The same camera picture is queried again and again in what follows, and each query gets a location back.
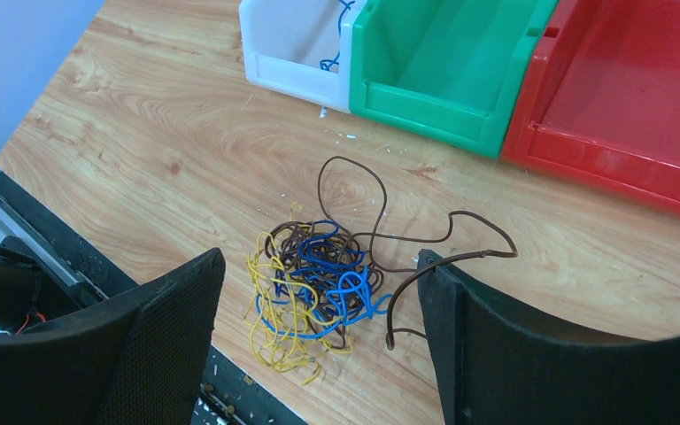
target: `black mesh pad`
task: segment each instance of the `black mesh pad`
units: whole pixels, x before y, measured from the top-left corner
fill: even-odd
[[[680,336],[585,328],[452,265],[425,274],[418,291],[448,425],[680,424]]]
[[[225,262],[208,251],[103,303],[0,335],[0,424],[189,423]]]

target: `blue wire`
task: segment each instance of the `blue wire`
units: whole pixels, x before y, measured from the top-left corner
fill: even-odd
[[[356,3],[355,0],[351,2],[345,2],[344,0],[338,0],[344,7],[343,11],[340,12],[340,18],[337,20],[337,34],[340,35],[342,33],[342,28],[343,28],[343,16],[351,9],[351,6]],[[332,66],[335,65],[340,65],[338,62],[340,60],[340,50],[338,50],[337,55],[335,55],[334,59],[324,59],[320,61],[319,63],[319,68],[321,68],[324,71],[331,71]]]
[[[348,306],[345,303],[345,295],[351,294],[355,292],[359,297],[361,298],[362,301],[362,306],[355,309],[353,312],[348,312]],[[311,291],[308,290],[307,288],[302,288],[298,294],[298,297],[303,297],[304,301],[309,302],[311,304]],[[388,298],[391,297],[391,294],[387,294],[378,300],[376,300],[376,303],[373,303],[371,300],[371,285],[368,283],[368,267],[363,268],[362,273],[354,272],[354,271],[349,271],[345,272],[340,276],[340,279],[337,281],[336,289],[333,290],[328,290],[326,292],[326,297],[327,300],[329,301],[330,304],[332,304],[336,311],[338,312],[337,316],[342,317],[340,321],[336,321],[332,325],[324,327],[324,330],[321,332],[318,332],[316,334],[302,334],[302,333],[296,333],[296,332],[284,332],[284,331],[277,331],[275,330],[274,326],[272,326],[267,319],[265,319],[261,314],[261,309],[259,309],[259,300],[260,300],[260,295],[257,295],[255,299],[255,306],[257,308],[257,313],[260,316],[260,319],[262,320],[262,323],[265,324],[271,331],[277,333],[279,336],[290,336],[290,337],[299,337],[302,339],[319,339],[322,338],[326,335],[328,335],[330,332],[334,331],[338,326],[341,324],[343,326],[350,326],[354,323],[357,323],[359,321],[362,321],[366,318],[368,319],[373,319],[374,315],[381,315],[381,314],[386,314],[387,310],[380,310],[380,305],[387,300]],[[357,311],[360,311],[361,309],[366,309],[364,313],[359,313],[356,317],[349,319],[349,316],[354,314]],[[321,317],[320,313],[318,311],[314,311],[314,317],[316,317],[320,321],[326,320],[324,317]]]

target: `wire bundle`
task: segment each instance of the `wire bundle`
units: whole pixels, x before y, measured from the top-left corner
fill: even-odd
[[[289,221],[260,235],[247,261],[259,316],[251,324],[255,357],[279,372],[314,364],[306,384],[320,375],[320,356],[352,352],[348,327],[386,314],[380,305],[390,298],[372,300],[383,274],[366,262],[358,241],[331,220]],[[265,340],[259,348],[258,328]]]
[[[351,9],[351,6],[353,6],[355,0],[352,0],[350,2],[346,2],[345,0],[338,0],[340,4],[343,5],[343,11],[340,12],[340,17],[337,19],[337,34],[341,35],[343,33],[343,17],[345,14]],[[319,63],[319,68],[323,71],[332,71],[332,66],[335,65],[340,65],[340,51],[337,52],[337,55],[335,55],[335,58],[333,59],[323,59]]]
[[[322,176],[334,161],[342,161],[362,169],[379,184],[382,203],[371,231],[351,233],[327,211],[321,194]],[[347,327],[362,319],[386,314],[386,342],[389,350],[395,348],[397,333],[405,332],[425,338],[426,335],[418,330],[395,328],[392,322],[392,313],[398,299],[406,288],[424,274],[456,261],[487,257],[513,259],[518,256],[517,247],[507,232],[481,215],[464,210],[447,214],[449,227],[442,237],[422,239],[379,233],[379,226],[387,209],[387,189],[382,179],[369,167],[346,157],[335,156],[324,163],[317,176],[316,189],[319,207],[326,219],[315,222],[294,221],[294,204],[289,221],[277,226],[272,232],[260,235],[257,253],[247,261],[255,289],[252,304],[259,314],[259,319],[251,323],[251,350],[263,364],[283,373],[313,364],[314,371],[304,384],[320,375],[321,366],[317,361],[319,357],[327,352],[352,351]],[[456,216],[469,217],[490,228],[504,239],[509,251],[489,249],[463,252],[420,269],[390,268],[375,260],[375,239],[442,243],[452,236],[453,218]],[[368,238],[366,250],[360,248],[360,237]],[[267,262],[262,262],[263,255]],[[403,273],[409,275],[391,296],[385,295],[375,303],[372,302],[372,296],[382,287],[386,274]],[[380,310],[380,304],[387,298],[390,299],[387,310]],[[264,330],[265,336],[265,343],[259,348],[254,341],[258,328]],[[312,352],[307,343],[317,341],[321,342],[321,350]]]

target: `brown wire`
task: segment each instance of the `brown wire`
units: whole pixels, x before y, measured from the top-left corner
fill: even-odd
[[[275,247],[273,246],[272,243],[270,243],[270,241],[271,240],[276,241],[277,236],[285,231],[289,231],[290,235],[279,241],[280,246],[277,247],[277,250],[275,251]],[[270,232],[270,235],[271,238],[267,238],[265,241],[264,245],[265,255],[267,256],[268,259],[272,257],[277,257],[281,261],[281,263],[285,265],[286,272],[290,272],[290,270],[298,270],[310,266],[306,260],[302,260],[299,257],[298,246],[307,239],[316,236],[325,236],[327,235],[327,233],[318,230],[317,223],[315,222],[304,223],[301,221],[288,221],[275,227]],[[340,246],[336,246],[336,249],[317,251],[314,252],[313,254],[318,255],[320,257],[320,260],[325,262],[336,262],[337,264],[340,264],[341,262],[345,262],[345,264],[352,264],[358,262],[358,260],[360,259],[359,254],[350,254],[347,251],[348,248],[350,248],[352,251],[361,251],[360,243],[357,240],[352,238],[352,236],[348,234],[346,230],[343,229],[341,229],[340,232],[333,236],[333,238],[342,241],[342,244]],[[380,270],[374,270],[370,271],[368,276],[369,284],[372,287],[372,293],[375,293],[382,287],[383,273]],[[324,276],[322,275],[315,274],[313,277],[317,277],[318,280],[321,282],[326,281],[324,279]],[[320,297],[320,303],[316,306],[316,311],[318,311],[322,315],[325,321],[329,321],[331,319],[331,314],[329,313],[328,310],[329,302],[321,302],[322,297],[324,297],[324,294],[329,289],[329,286],[322,287],[321,285],[318,285],[315,282],[305,283],[311,284],[315,292],[317,293],[318,297]],[[306,306],[310,306],[310,303],[306,303],[304,299],[300,297],[297,299],[300,302],[304,303]],[[346,294],[344,296],[344,302],[348,306],[348,310],[356,311],[355,313],[352,313],[349,316],[349,319],[353,319],[360,314],[360,309],[358,309],[358,307],[363,305],[363,300],[361,299],[358,293],[351,292],[349,294]],[[314,333],[318,333],[317,328],[313,325],[313,323],[309,322],[309,327]],[[347,334],[345,325],[343,324],[338,325],[335,328],[335,333],[337,333],[340,336],[340,343],[332,344],[332,348],[336,350],[342,350],[347,346]]]
[[[339,222],[335,219],[332,218],[331,215],[329,215],[329,212],[327,211],[327,208],[324,205],[324,202],[321,197],[321,177],[324,175],[325,170],[329,166],[330,163],[333,161],[340,160],[344,161],[347,163],[350,163],[354,166],[357,166],[367,173],[369,173],[376,182],[379,184],[379,187],[382,189],[382,208],[379,211],[379,215],[377,215],[376,220],[374,222],[374,226],[370,232],[358,232],[358,233],[351,233],[347,228],[343,227]],[[420,331],[414,330],[414,329],[409,329],[409,328],[394,328],[393,323],[392,323],[392,313],[395,308],[395,304],[398,302],[398,299],[400,298],[400,295],[413,283],[416,282],[421,276],[425,275],[426,273],[432,272],[436,267],[439,266],[444,266],[447,264],[454,263],[456,261],[463,261],[466,259],[483,259],[486,257],[497,257],[497,258],[502,258],[502,259],[513,259],[518,256],[518,251],[517,247],[514,244],[514,241],[512,238],[502,230],[499,226],[496,224],[486,220],[484,217],[482,217],[479,214],[476,214],[475,212],[470,212],[470,211],[453,211],[449,212],[447,214],[447,218],[449,219],[449,228],[447,229],[446,235],[443,237],[440,237],[438,239],[421,239],[421,238],[416,238],[416,237],[406,237],[406,236],[394,236],[394,235],[385,235],[382,233],[378,232],[379,225],[382,222],[382,216],[384,215],[384,212],[387,209],[387,201],[388,201],[388,196],[387,196],[387,188],[384,187],[384,182],[382,182],[382,179],[379,177],[378,174],[376,174],[371,168],[364,166],[358,161],[354,161],[353,159],[342,157],[342,156],[334,156],[330,159],[328,159],[324,165],[321,167],[321,170],[319,171],[319,175],[317,176],[317,198],[319,200],[319,206],[321,208],[321,211],[324,213],[324,215],[327,217],[328,220],[334,221],[335,223],[338,223],[338,226],[340,226],[340,229],[342,229],[345,233],[350,235],[350,237],[346,240],[346,243],[358,243],[358,237],[360,236],[369,236],[369,242],[368,242],[368,257],[369,257],[369,269],[374,269],[377,271],[383,271],[386,273],[412,273],[410,276],[408,276],[400,285],[398,288],[395,290],[395,292],[392,294],[392,297],[390,298],[390,303],[389,306],[387,307],[387,336],[386,336],[386,341],[387,341],[387,349],[388,350],[394,350],[395,349],[395,334],[399,332],[407,332],[413,335],[417,335],[423,338],[426,338],[426,335],[423,334]],[[462,254],[458,255],[453,255],[451,257],[447,257],[445,259],[440,259],[439,261],[436,261],[434,263],[429,264],[426,267],[420,268],[418,270],[414,268],[389,268],[389,267],[384,267],[380,263],[378,263],[374,259],[374,240],[379,237],[382,239],[392,239],[396,241],[401,241],[401,242],[413,242],[413,243],[442,243],[446,241],[447,239],[452,236],[452,231],[454,230],[454,220],[453,217],[456,215],[463,215],[467,216],[473,219],[476,219],[495,232],[497,232],[500,236],[502,236],[507,245],[509,246],[510,251],[494,251],[494,250],[484,250],[484,251],[473,251],[473,252],[465,252]],[[381,283],[383,282],[383,274],[382,278],[380,278],[380,284],[379,288],[381,288]]]

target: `wood grain surface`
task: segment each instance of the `wood grain surface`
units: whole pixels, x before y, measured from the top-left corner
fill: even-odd
[[[431,237],[470,209],[517,242],[518,259],[460,264],[548,313],[639,338],[680,334],[680,220],[622,199],[478,158],[374,122],[253,87],[243,76],[236,0],[107,0],[0,156],[0,167],[138,282],[220,247],[227,280],[212,342],[311,423],[438,423],[425,341],[384,345],[382,320],[352,331],[356,351],[326,375],[278,375],[251,356],[244,261],[291,202],[319,218],[316,175],[346,155],[385,180],[382,230]],[[368,229],[380,190],[350,166],[328,170],[328,207]],[[442,255],[505,249],[457,220]],[[380,242],[377,256],[414,266],[420,245]],[[387,283],[392,291],[403,276]],[[421,328],[415,290],[396,310]]]

